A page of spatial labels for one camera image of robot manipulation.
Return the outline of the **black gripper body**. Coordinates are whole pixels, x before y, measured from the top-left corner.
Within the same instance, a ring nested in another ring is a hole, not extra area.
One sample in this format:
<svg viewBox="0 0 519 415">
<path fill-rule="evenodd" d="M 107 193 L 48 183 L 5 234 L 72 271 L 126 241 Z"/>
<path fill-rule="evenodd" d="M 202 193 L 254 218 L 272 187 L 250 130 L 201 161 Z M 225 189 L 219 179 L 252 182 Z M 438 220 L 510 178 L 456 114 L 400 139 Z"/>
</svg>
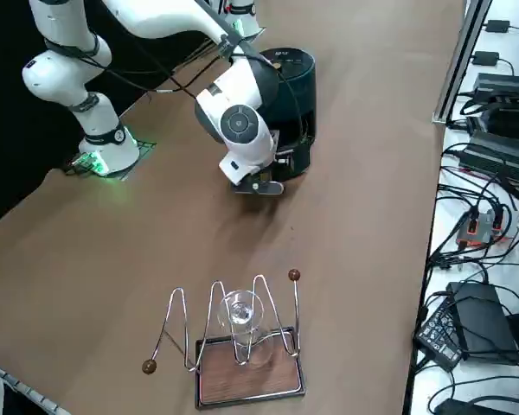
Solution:
<svg viewBox="0 0 519 415">
<path fill-rule="evenodd" d="M 284 180 L 285 176 L 288 176 L 292 171 L 291 157 L 295 150 L 295 142 L 281 130 L 271 129 L 270 133 L 275 140 L 277 148 L 273 161 L 264 168 L 264 171 L 273 180 Z"/>
</svg>

